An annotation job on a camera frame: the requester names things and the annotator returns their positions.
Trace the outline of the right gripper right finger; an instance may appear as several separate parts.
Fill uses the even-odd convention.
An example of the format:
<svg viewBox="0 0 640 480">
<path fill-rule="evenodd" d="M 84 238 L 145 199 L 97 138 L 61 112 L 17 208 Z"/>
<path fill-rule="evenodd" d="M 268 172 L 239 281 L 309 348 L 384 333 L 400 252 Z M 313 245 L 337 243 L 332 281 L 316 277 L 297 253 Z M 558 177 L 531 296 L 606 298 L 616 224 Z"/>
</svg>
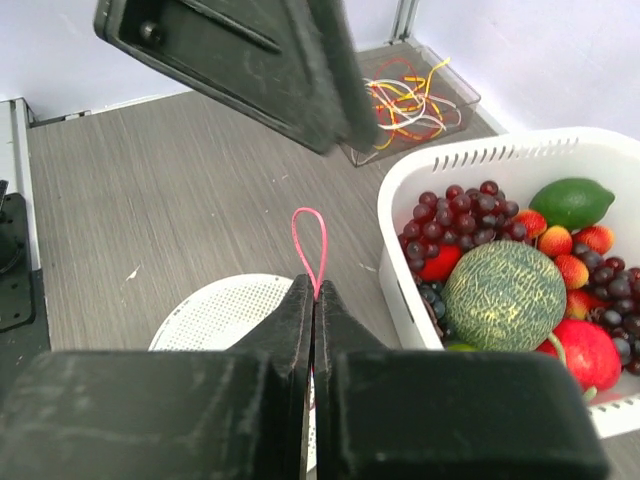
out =
<svg viewBox="0 0 640 480">
<path fill-rule="evenodd" d="M 321 479 L 605 479 L 567 369 L 540 353 L 386 347 L 325 282 L 315 308 Z"/>
</svg>

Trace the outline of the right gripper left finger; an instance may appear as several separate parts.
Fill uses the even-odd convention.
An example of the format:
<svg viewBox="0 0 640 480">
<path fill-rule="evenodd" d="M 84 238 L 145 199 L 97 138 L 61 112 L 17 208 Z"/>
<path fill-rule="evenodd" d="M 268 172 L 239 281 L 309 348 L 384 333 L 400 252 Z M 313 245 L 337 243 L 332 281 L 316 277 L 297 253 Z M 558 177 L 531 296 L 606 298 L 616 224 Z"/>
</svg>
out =
<svg viewBox="0 0 640 480">
<path fill-rule="evenodd" d="M 314 291 L 223 351 L 36 357 L 1 410 L 5 479 L 302 479 Z"/>
</svg>

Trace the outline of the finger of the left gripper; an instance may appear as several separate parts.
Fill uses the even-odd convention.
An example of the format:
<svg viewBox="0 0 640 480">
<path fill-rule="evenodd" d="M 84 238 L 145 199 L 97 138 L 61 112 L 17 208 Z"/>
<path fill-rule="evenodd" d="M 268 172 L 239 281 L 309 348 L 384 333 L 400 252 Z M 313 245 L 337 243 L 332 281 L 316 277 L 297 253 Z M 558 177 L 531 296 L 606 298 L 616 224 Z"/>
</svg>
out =
<svg viewBox="0 0 640 480">
<path fill-rule="evenodd" d="M 307 2 L 338 97 L 344 122 L 340 141 L 354 150 L 367 153 L 378 137 L 378 127 L 354 45 L 342 1 Z"/>
<path fill-rule="evenodd" d="M 94 31 L 136 61 L 324 154 L 345 131 L 303 1 L 100 1 Z"/>
</svg>

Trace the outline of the white perforated cable spool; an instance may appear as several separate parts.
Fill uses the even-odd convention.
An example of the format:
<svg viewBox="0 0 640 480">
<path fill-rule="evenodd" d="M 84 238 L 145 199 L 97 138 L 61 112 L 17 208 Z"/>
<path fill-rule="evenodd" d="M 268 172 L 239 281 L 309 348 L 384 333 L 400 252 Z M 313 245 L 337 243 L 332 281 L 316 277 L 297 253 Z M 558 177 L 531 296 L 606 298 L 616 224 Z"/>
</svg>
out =
<svg viewBox="0 0 640 480">
<path fill-rule="evenodd" d="M 204 461 L 207 479 L 302 479 L 308 471 L 314 290 L 293 279 L 244 274 L 207 285 L 164 320 L 150 348 L 195 367 L 173 419 L 176 443 Z"/>
</svg>

